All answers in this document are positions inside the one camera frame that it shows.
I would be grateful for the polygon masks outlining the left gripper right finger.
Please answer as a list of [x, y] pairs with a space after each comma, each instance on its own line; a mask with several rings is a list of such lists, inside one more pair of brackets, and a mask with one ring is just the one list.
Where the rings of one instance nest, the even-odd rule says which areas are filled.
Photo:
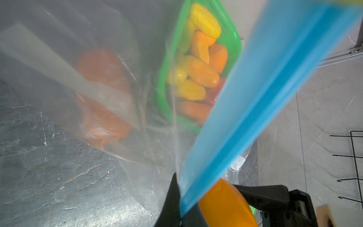
[[262, 211], [264, 227], [283, 227], [289, 205], [289, 191], [284, 185], [234, 186], [252, 207]]

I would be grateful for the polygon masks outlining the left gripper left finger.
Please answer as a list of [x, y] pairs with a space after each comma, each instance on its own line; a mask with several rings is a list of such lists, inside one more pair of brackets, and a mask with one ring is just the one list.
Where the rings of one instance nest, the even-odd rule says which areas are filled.
[[173, 174], [162, 211], [155, 223], [155, 227], [208, 227], [198, 204], [180, 216], [180, 191], [177, 175]]

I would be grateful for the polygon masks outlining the clear zip-top bag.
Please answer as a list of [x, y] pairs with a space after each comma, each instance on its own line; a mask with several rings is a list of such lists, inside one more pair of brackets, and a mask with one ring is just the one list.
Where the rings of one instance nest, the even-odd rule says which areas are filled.
[[362, 1], [267, 1], [206, 121], [179, 113], [203, 103], [229, 53], [221, 26], [199, 3], [189, 10], [166, 79], [174, 119], [155, 102], [159, 71], [184, 1], [1, 1], [2, 80], [65, 131], [86, 142], [78, 95], [93, 89], [77, 69], [96, 48], [115, 52], [131, 92], [132, 130], [105, 151], [128, 191], [157, 211], [176, 173], [184, 216], [273, 120], [363, 12]]

